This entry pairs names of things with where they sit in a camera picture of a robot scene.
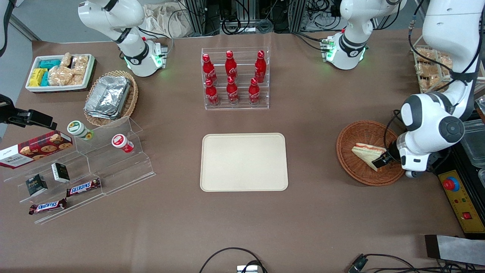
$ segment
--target beige tray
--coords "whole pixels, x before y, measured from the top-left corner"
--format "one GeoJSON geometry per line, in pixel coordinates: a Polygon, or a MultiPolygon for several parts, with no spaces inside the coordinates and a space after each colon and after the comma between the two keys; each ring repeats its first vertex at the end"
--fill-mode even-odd
{"type": "Polygon", "coordinates": [[[202,140],[203,191],[281,191],[287,187],[282,134],[213,134],[202,140]]]}

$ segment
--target cookie box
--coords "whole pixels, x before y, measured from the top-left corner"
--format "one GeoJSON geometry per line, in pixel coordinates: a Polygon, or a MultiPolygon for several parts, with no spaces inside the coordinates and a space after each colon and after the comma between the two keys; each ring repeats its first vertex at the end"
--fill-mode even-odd
{"type": "Polygon", "coordinates": [[[72,147],[70,137],[59,131],[52,131],[1,150],[0,166],[15,169],[70,147],[72,147]]]}

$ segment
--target red button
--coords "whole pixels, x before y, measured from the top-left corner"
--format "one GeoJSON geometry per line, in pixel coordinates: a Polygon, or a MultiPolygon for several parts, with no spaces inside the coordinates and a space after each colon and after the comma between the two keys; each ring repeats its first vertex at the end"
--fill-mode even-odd
{"type": "Polygon", "coordinates": [[[443,181],[443,187],[447,190],[454,190],[455,188],[455,183],[451,179],[445,179],[443,181]]]}
{"type": "Polygon", "coordinates": [[[471,219],[471,214],[469,212],[464,212],[463,213],[463,219],[465,219],[465,220],[471,219]]]}

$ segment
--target wicker basket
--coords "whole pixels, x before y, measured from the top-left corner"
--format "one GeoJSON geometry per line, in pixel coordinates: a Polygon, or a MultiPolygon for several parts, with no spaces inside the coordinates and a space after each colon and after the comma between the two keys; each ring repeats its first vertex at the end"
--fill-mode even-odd
{"type": "MultiPolygon", "coordinates": [[[[374,171],[352,152],[356,143],[384,147],[384,130],[386,127],[372,120],[360,120],[347,125],[337,139],[337,155],[340,164],[349,175],[370,186],[385,186],[396,182],[404,170],[396,161],[392,161],[379,171],[374,171]]],[[[386,134],[386,146],[397,139],[397,135],[389,129],[386,134]]]]}
{"type": "MultiPolygon", "coordinates": [[[[135,82],[135,79],[133,79],[133,76],[131,76],[127,72],[118,71],[118,70],[108,72],[101,77],[104,77],[104,76],[114,76],[114,77],[123,76],[123,77],[125,77],[125,78],[127,78],[131,81],[131,85],[129,87],[129,94],[126,98],[125,105],[123,107],[123,111],[121,111],[121,117],[120,118],[131,116],[131,114],[133,113],[133,110],[135,110],[136,101],[138,99],[138,86],[136,85],[136,82],[135,82]]],[[[99,79],[101,79],[101,77],[99,77],[94,82],[93,86],[91,86],[91,89],[89,90],[88,97],[86,98],[86,101],[88,101],[89,96],[91,95],[91,93],[93,93],[93,89],[96,86],[99,79]]],[[[96,125],[96,126],[103,126],[103,125],[106,125],[106,124],[114,121],[114,119],[95,118],[95,117],[88,115],[86,112],[84,112],[84,115],[86,116],[86,119],[89,121],[90,124],[93,124],[93,125],[96,125]]]]}

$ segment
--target table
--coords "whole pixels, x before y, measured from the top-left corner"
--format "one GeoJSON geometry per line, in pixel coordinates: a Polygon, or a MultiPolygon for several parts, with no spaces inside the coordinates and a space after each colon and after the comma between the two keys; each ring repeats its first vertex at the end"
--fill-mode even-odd
{"type": "MultiPolygon", "coordinates": [[[[325,37],[328,34],[316,34],[325,37]]],[[[218,35],[178,39],[167,69],[136,78],[132,118],[144,129],[156,176],[44,225],[34,225],[16,191],[0,187],[3,272],[198,272],[215,251],[254,251],[273,273],[342,272],[360,253],[387,253],[419,265],[423,234],[462,235],[438,180],[430,175],[368,187],[337,161],[335,143],[347,124],[392,117],[418,91],[407,30],[378,31],[351,71],[322,63],[320,53],[290,34],[218,35]],[[208,47],[271,47],[271,107],[206,111],[200,52],[208,47]],[[282,192],[203,192],[202,138],[222,133],[282,133],[289,186],[282,192]]],[[[34,42],[33,55],[90,53],[95,78],[127,70],[113,42],[34,42]]],[[[84,120],[86,93],[32,94],[17,107],[54,116],[63,130],[84,120]]],[[[10,126],[1,148],[45,129],[10,126]]],[[[235,272],[252,258],[227,252],[204,272],[235,272]]],[[[372,259],[368,266],[402,266],[372,259]]]]}

